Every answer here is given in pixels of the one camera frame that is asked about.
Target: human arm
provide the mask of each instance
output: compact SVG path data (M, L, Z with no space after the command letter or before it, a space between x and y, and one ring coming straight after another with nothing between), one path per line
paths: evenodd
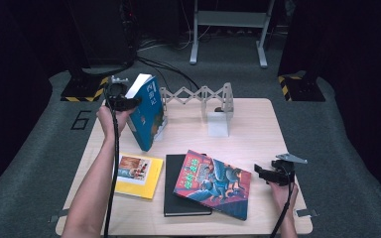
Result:
M119 135L131 112L116 111ZM106 106L101 106L97 117L104 133L104 140L100 152L73 198L62 237L100 237L110 196L116 138L110 110Z
M279 186L278 184L273 182L269 182L269 185L271 186L271 189L272 189L272 195L274 198L275 206L277 210L281 213L289 197L289 188L287 186ZM293 193L290 198L289 209L286 211L286 215L284 216L284 219L283 219L283 222L281 223L281 228L280 228L281 236L283 238L297 237L293 210L296 203L296 197L299 193L299 187L295 183L292 183L291 187L293 188Z

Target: gray floor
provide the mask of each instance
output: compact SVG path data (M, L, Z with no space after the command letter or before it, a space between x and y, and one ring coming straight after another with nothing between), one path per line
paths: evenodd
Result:
M267 69L259 66L256 40L234 37L200 43L197 65L189 64L191 46L154 47L138 55L174 65L199 86L219 89L231 82L236 98L272 101L289 152L309 160L297 165L296 172L308 208L320 216L312 218L314 231L306 237L381 237L381 187L346 138L332 88L320 78L326 102L285 101L277 70L286 38L273 36ZM117 76L134 79L140 72L156 74L161 86L166 85L154 69L139 62ZM162 73L172 91L190 87L180 75ZM48 220L64 205L103 99L60 101L68 80L67 72L50 78L54 93L48 108L0 178L0 237L57 237L56 224ZM84 130L70 130L80 111L89 119Z

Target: book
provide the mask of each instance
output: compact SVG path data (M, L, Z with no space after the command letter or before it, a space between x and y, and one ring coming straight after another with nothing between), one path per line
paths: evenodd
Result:
M148 152L167 124L157 78L140 73L125 95L140 100L127 124L142 151Z
M247 171L188 150L174 193L246 220L250 180Z
M130 155L119 156L115 191L152 199L163 168L163 159Z
M166 155L165 216L210 215L212 209L196 201L173 194L185 154Z

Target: yellow book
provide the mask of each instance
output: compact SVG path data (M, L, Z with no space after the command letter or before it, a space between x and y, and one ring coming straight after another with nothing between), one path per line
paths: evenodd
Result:
M163 159L121 153L115 191L152 199Z

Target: black book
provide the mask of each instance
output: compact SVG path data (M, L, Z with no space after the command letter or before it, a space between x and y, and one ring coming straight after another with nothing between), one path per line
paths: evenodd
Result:
M173 193L185 155L166 155L165 216L210 215L212 209Z

